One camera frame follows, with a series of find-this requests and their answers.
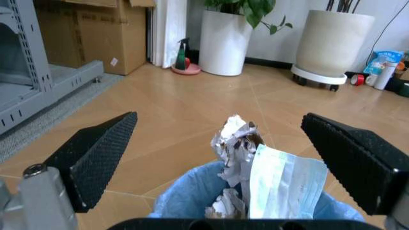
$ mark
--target black gripper pad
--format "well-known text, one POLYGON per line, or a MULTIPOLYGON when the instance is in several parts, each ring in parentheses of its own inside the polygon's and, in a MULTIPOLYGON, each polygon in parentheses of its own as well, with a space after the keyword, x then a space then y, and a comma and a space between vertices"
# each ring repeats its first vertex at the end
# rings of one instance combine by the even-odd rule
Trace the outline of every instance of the black gripper pad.
POLYGON ((137 122, 128 112, 79 130, 44 163, 59 169, 75 212, 87 212, 100 200, 137 122))
POLYGON ((372 131, 309 113, 301 128, 352 198, 369 215, 387 215, 409 178, 409 157, 372 131))

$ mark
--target white wall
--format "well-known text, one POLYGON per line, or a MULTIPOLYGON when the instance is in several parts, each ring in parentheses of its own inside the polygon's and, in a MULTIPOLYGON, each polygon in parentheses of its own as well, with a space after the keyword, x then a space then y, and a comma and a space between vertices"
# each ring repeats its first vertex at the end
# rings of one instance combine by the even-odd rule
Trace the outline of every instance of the white wall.
MULTIPOLYGON (((363 70, 376 38, 406 1, 361 0, 356 12, 374 16, 375 23, 350 71, 363 70)), ((200 47, 203 2, 204 0, 189 0, 187 36, 191 38, 192 49, 200 47)), ((267 28, 259 25, 251 36, 247 57, 294 63, 308 11, 323 10, 327 3, 328 0, 277 0, 273 12, 263 20, 278 24, 286 15, 287 21, 291 22, 294 28, 286 28, 270 36, 267 28)), ((409 5, 389 25, 375 46, 375 50, 382 49, 409 50, 409 5)))

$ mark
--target spray bottle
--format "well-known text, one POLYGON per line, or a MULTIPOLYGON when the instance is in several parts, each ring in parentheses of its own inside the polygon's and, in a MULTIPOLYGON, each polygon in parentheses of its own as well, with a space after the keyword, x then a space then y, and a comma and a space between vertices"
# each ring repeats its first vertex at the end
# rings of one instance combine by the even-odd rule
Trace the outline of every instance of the spray bottle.
POLYGON ((188 65, 186 65, 186 59, 188 59, 190 48, 189 48, 189 38, 184 38, 179 41, 181 44, 179 47, 178 56, 176 57, 175 68, 180 70, 186 70, 188 65))

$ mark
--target trash can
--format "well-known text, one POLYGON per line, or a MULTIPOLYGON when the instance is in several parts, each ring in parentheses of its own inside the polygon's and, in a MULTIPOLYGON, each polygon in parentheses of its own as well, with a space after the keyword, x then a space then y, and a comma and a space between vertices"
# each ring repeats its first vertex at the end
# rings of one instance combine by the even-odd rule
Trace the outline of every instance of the trash can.
MULTIPOLYGON (((217 174, 223 169, 223 162, 215 161, 189 170, 160 195, 151 218, 193 218, 205 217, 205 207, 228 188, 226 181, 217 174)), ((323 192, 314 210, 314 219, 350 219, 364 222, 363 216, 351 206, 336 201, 323 192)))

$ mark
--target tape roll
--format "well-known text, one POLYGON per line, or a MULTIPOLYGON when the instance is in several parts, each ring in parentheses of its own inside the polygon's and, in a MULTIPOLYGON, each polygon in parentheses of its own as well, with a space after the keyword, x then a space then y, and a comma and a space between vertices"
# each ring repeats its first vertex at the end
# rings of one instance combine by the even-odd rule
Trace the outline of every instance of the tape roll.
POLYGON ((403 84, 403 87, 398 94, 404 97, 409 97, 409 83, 403 84))
POLYGON ((351 78, 351 85, 359 86, 365 81, 365 77, 362 74, 355 74, 351 78))

